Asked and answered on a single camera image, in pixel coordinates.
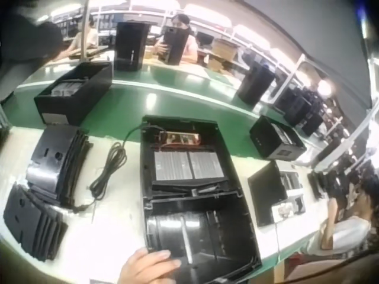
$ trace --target speaker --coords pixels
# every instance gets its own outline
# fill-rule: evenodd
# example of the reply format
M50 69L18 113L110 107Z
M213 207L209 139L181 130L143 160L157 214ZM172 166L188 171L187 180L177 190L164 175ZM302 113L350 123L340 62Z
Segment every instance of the speaker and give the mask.
M163 43L167 45L167 51L158 55L158 59L167 65L179 65L185 45L190 35L190 30L182 28L164 27L165 35Z
M151 22L119 22L115 40L114 70L137 71L143 63Z
M287 108L284 112L283 118L290 124L292 127L300 123L307 114L310 112L312 105L307 101L302 95L299 95L293 104Z
M275 101L274 107L282 112L292 106L296 98L301 94L299 88L284 90L284 93Z
M237 96L253 108L261 100L274 79L275 74L266 66L253 66L243 79Z
M303 130L304 134L309 137L320 127L321 123L323 122L324 120L320 114L313 113L305 118L305 122L301 129Z

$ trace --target ceiling light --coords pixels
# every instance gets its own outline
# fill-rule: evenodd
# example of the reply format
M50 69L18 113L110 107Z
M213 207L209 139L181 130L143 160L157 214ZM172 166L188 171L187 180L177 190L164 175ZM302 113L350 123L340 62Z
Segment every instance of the ceiling light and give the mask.
M350 132L346 128L343 129L343 133L345 133L347 136L350 136Z
M280 64L286 67L289 70L295 69L295 63L283 53L280 49L271 49L271 55L275 58Z
M130 6L145 6L170 11L180 9L180 4L176 0L132 0Z
M104 6L111 6L111 5L121 5L125 3L125 0L90 0L89 6L90 7L104 7Z
M81 4L70 4L70 5L67 5L67 6L63 6L63 7L60 7L58 9L54 10L50 14L50 16L55 17L55 16L58 16L60 14L72 12L72 11L75 11L77 9L80 9L81 6L82 6Z
M224 28L230 28L232 26L232 21L228 17L198 5L188 4L184 8L184 13L200 18L204 21L212 22L213 24L220 25Z
M259 46L261 49L269 50L270 49L270 43L267 39L261 37L256 32L248 29L244 25L237 25L234 27L234 32L242 37L244 37L247 40L250 40L251 42L255 43L257 46Z
M332 94L332 87L327 81L321 80L317 91L321 96L329 97Z
M43 21L47 20L48 18L49 18L48 15L43 15L42 17L37 19L37 22L43 22Z
M296 71L296 76L300 80L301 83L304 84L305 87L310 87L311 86L311 81L309 77L302 71Z

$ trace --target metal frame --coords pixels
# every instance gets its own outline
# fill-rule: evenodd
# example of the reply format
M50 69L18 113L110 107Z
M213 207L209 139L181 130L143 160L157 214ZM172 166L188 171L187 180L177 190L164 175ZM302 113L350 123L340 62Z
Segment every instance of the metal frame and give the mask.
M83 10L83 22L82 22L82 38L81 38L81 61L80 62L86 62L87 61L87 32L88 27L87 23L89 20L89 0L85 0L84 3L84 10Z

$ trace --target wire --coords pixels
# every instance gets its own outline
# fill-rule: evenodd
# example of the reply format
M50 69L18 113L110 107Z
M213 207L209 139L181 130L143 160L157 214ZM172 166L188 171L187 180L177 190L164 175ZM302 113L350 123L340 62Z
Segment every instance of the wire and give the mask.
M107 160L105 161L105 165L101 174L89 186L89 190L91 191L92 197L94 198L94 200L90 204L81 205L79 207L73 207L74 213L82 212L86 210L88 207L90 207L92 204L94 204L95 201L100 201L104 198L105 193L107 191L109 178L120 167L124 166L127 161L128 157L126 155L126 150L125 150L126 141L129 139L131 134L135 132L136 130L139 130L139 129L144 130L147 128L155 128L166 133L166 130L163 129L162 127L159 127L157 125L149 125L149 124L142 123L138 125L137 127L134 127L132 130L130 130L126 134L122 144L120 142L114 143L108 152Z

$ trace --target worker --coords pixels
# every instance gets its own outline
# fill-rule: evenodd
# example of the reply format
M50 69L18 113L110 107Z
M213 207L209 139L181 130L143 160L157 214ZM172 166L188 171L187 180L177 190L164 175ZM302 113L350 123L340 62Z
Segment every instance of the worker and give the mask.
M330 198L328 218L322 228L300 249L300 253L330 256L346 253L358 247L371 229L371 221L379 210L379 179L366 177L358 186L358 197L347 212L348 218L335 224L338 213L336 198Z
M54 59L54 61L58 61L58 60L61 60L61 59L64 59L64 58L70 56L74 50L79 49L82 46L82 32L81 32L81 30L83 30L83 24L82 24L83 17L79 18L78 20L79 20L78 21L78 30L80 32L78 32L76 34L76 36L73 39L73 41L71 42L71 45L69 46L69 48L62 51ZM87 48L88 49L96 49L99 45L99 34L97 32L97 29L95 28L94 18L91 15L89 15L89 18L88 18L88 26L87 26L86 32L87 32L87 35L86 35Z
M184 47L182 61L188 63L197 63L197 43L195 33L190 26L190 18L185 14L177 14L172 19L172 26L176 28L182 28L183 30L189 30L189 36L187 43ZM163 38L160 38L155 44L153 52L162 54L167 51L167 45L163 43Z

